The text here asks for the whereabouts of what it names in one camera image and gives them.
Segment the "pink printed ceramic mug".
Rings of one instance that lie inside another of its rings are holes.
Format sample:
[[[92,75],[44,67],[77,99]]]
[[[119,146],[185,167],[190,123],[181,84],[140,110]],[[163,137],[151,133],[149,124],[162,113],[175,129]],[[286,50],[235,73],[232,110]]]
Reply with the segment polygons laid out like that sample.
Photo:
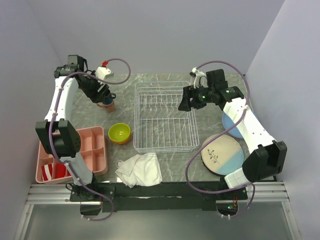
[[[108,113],[112,113],[116,110],[115,102],[112,100],[109,104],[103,104],[102,102],[96,104],[98,107],[105,109]]]

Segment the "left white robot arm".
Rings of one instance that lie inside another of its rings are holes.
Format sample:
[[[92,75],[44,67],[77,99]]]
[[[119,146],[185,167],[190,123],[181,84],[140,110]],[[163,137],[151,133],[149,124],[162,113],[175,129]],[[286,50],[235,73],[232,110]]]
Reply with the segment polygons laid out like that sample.
[[[78,89],[95,104],[110,102],[113,95],[109,86],[89,74],[87,60],[79,55],[69,55],[67,64],[54,71],[54,94],[47,115],[35,124],[35,131],[46,153],[52,154],[73,178],[77,186],[84,186],[82,195],[88,201],[96,200],[100,188],[93,184],[94,174],[81,156],[81,137],[70,118]]]

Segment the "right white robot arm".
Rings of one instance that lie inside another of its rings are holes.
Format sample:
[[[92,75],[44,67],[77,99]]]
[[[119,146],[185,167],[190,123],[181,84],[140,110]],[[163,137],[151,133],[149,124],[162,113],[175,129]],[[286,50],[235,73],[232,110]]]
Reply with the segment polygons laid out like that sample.
[[[239,130],[249,151],[242,167],[224,177],[224,183],[219,186],[220,196],[231,199],[237,189],[281,173],[287,145],[265,130],[249,107],[249,96],[238,87],[228,85],[223,69],[204,73],[194,67],[190,75],[194,82],[183,88],[178,110],[198,110],[208,103],[219,106],[232,120],[232,128]]]

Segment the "dark blue ceramic mug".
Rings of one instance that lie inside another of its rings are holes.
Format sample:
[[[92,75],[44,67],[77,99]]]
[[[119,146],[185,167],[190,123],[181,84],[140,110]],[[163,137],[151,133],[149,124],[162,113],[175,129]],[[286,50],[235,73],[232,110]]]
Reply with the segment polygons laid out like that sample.
[[[108,96],[104,98],[104,100],[101,102],[103,105],[107,106],[114,102],[114,99],[117,97],[115,93],[110,93]]]

